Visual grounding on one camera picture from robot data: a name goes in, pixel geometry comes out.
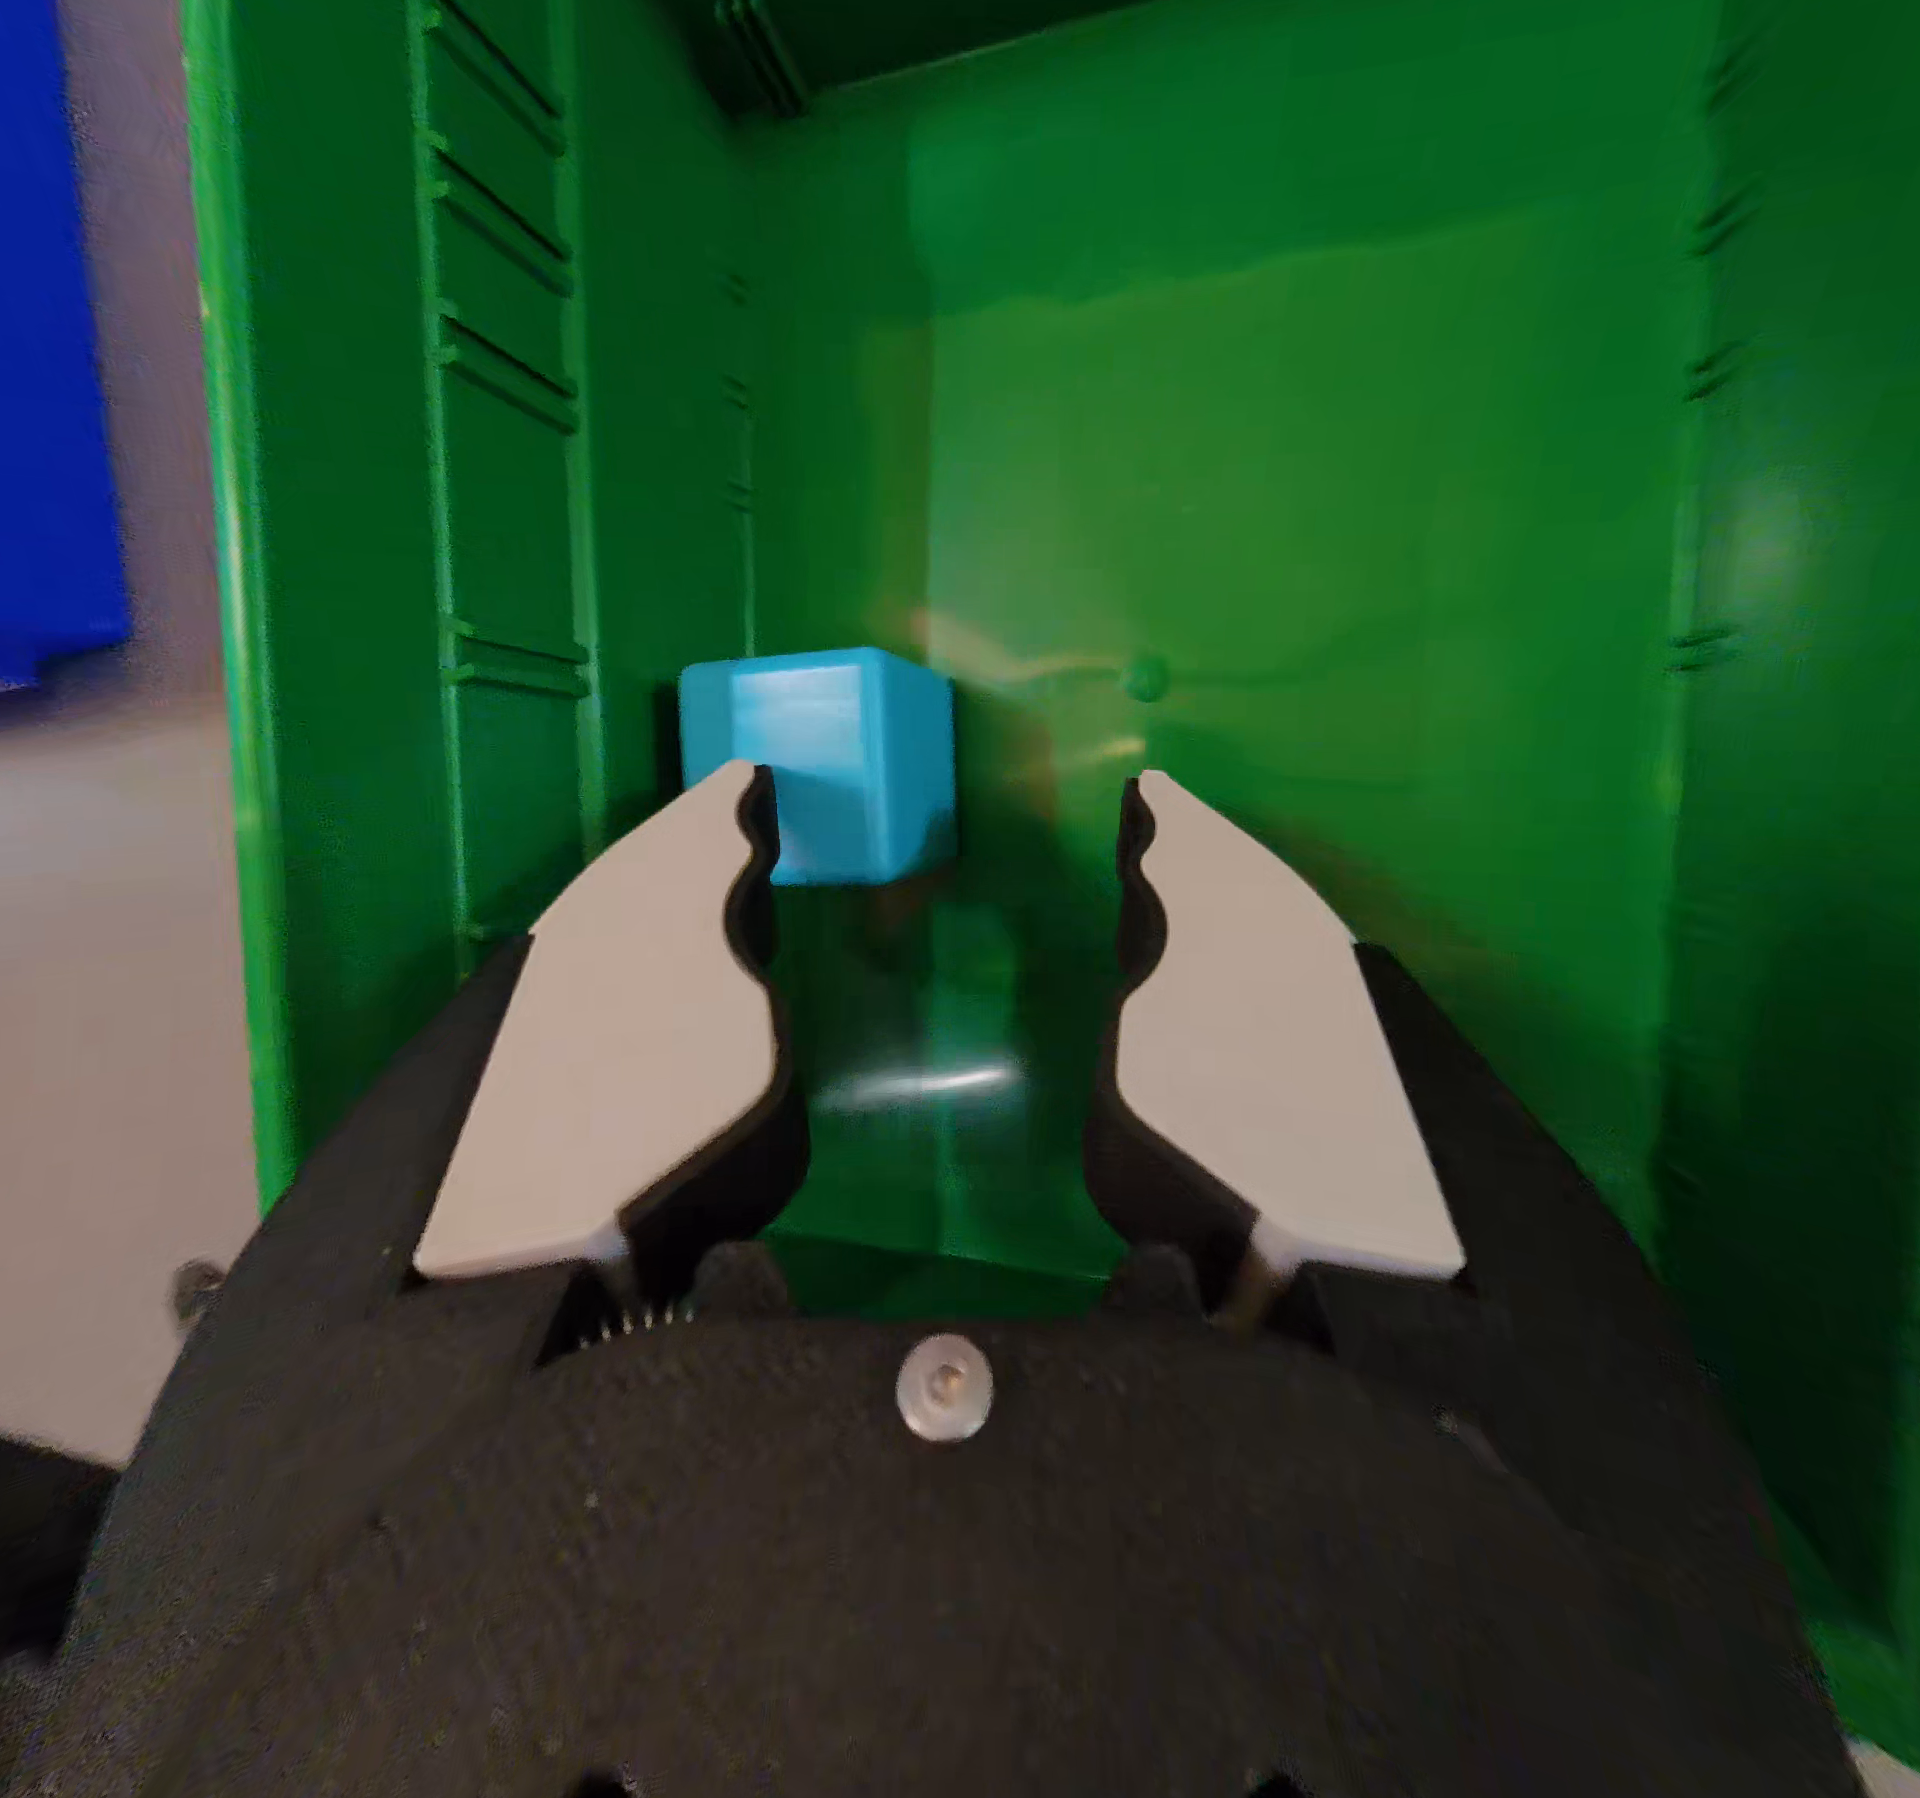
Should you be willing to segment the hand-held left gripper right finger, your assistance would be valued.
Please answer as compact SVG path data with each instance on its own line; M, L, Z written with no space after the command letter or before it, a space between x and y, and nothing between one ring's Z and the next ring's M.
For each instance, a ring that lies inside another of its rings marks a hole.
M1120 989L1082 1139L1096 1210L1260 1326L1311 1266L1452 1285L1468 1265L1357 938L1171 774L1120 792Z

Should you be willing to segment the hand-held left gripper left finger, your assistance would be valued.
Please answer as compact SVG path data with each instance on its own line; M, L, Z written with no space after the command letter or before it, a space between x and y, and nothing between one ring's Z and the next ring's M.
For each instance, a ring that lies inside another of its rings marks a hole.
M414 1268L468 1284L623 1266L695 1297L799 1195L811 1134L773 987L773 772L729 759L540 916Z

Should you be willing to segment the blue cube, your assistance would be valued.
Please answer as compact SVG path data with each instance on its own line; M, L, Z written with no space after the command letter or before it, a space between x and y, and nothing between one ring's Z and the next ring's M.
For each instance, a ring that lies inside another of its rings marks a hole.
M684 785L773 775L780 889L883 887L958 850L948 679L877 650L721 660L678 681Z

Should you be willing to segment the green plastic bin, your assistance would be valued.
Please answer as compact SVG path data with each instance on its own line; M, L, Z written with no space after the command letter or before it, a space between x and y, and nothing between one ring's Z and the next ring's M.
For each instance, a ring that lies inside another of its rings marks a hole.
M679 782L948 677L782 898L787 1228L1091 1281L1120 785L1425 986L1672 1287L1917 1764L1917 0L183 0L258 1189Z

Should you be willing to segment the blue storage bin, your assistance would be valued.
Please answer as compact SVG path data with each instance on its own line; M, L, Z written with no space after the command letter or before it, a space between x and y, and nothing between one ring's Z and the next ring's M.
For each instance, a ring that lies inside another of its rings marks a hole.
M58 3L2 0L2 689L130 634Z

